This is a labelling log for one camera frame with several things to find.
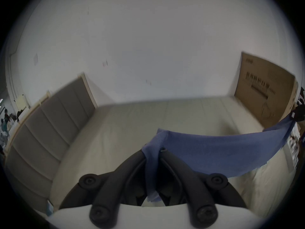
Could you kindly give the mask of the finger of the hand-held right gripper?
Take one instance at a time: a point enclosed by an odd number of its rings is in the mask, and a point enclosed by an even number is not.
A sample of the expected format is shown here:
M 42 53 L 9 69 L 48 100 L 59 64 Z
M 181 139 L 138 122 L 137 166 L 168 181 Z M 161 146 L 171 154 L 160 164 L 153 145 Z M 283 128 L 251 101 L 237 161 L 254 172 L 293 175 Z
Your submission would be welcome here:
M 296 122 L 305 120 L 305 105 L 298 105 L 291 111 L 291 119 Z

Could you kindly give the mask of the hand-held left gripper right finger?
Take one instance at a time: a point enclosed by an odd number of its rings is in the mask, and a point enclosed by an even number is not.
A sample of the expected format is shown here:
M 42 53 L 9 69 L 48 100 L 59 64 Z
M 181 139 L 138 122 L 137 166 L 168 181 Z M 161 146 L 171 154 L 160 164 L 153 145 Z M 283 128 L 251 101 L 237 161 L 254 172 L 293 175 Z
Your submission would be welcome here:
M 166 206 L 186 203 L 195 228 L 208 228 L 216 222 L 216 204 L 247 208 L 225 175 L 194 171 L 167 149 L 159 152 L 159 196 Z

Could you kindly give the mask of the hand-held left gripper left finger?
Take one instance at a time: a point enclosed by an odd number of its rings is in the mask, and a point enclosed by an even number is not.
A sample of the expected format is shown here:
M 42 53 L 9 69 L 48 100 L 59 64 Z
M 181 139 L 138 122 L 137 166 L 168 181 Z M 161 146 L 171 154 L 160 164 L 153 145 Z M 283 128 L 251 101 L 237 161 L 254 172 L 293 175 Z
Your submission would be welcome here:
M 92 205 L 89 219 L 95 226 L 115 226 L 120 204 L 141 206 L 146 199 L 145 164 L 137 151 L 113 172 L 83 175 L 59 210 Z

